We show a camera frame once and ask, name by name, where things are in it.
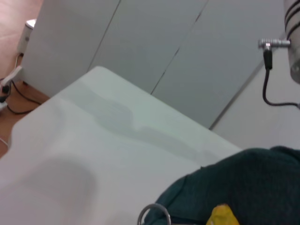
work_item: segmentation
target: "wooden floor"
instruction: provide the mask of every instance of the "wooden floor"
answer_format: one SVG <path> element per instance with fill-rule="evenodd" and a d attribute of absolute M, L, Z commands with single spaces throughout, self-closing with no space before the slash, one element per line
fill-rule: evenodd
<path fill-rule="evenodd" d="M 38 16 L 42 0 L 0 0 L 0 78 L 7 76 L 15 66 L 17 44 L 25 22 Z M 17 84 L 20 92 L 37 101 L 44 102 L 47 96 L 39 93 L 22 82 Z M 14 89 L 7 99 L 8 105 L 21 112 L 37 107 L 36 104 L 22 98 Z M 24 115 L 14 115 L 7 109 L 0 112 L 0 137 L 5 141 L 10 136 L 13 125 Z M 7 147 L 0 142 L 0 157 Z"/>

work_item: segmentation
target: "metal connector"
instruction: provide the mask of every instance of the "metal connector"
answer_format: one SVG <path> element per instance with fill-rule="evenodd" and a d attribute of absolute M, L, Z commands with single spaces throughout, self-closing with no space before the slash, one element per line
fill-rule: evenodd
<path fill-rule="evenodd" d="M 272 48 L 288 48 L 290 46 L 290 40 L 260 39 L 258 41 L 258 48 L 262 48 L 264 50 L 271 50 Z"/>

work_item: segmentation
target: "white table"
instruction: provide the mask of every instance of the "white table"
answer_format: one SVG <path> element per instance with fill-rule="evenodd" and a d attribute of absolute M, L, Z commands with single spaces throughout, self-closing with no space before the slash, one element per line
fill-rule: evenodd
<path fill-rule="evenodd" d="M 97 67 L 14 126 L 1 223 L 134 225 L 175 180 L 238 151 Z"/>

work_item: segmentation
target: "metal ring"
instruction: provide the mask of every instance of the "metal ring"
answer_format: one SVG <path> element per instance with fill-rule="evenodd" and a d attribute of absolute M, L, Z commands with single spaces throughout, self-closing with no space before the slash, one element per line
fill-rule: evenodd
<path fill-rule="evenodd" d="M 167 219 L 167 224 L 168 225 L 171 225 L 171 216 L 170 214 L 168 213 L 168 210 L 161 204 L 150 204 L 150 205 L 147 205 L 145 208 L 143 208 L 143 210 L 141 211 L 140 215 L 139 215 L 139 218 L 137 219 L 137 225 L 142 225 L 142 219 L 143 219 L 143 216 L 145 214 L 145 212 L 151 208 L 157 208 L 159 210 L 162 210 L 165 214 L 165 217 Z"/>

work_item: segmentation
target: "dark green fabric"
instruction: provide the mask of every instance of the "dark green fabric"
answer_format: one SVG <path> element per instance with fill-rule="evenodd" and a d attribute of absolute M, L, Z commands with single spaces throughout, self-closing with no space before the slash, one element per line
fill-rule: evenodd
<path fill-rule="evenodd" d="M 157 200 L 176 224 L 206 224 L 228 204 L 241 225 L 300 224 L 300 151 L 250 149 L 173 183 Z M 150 210 L 145 225 L 165 225 Z"/>

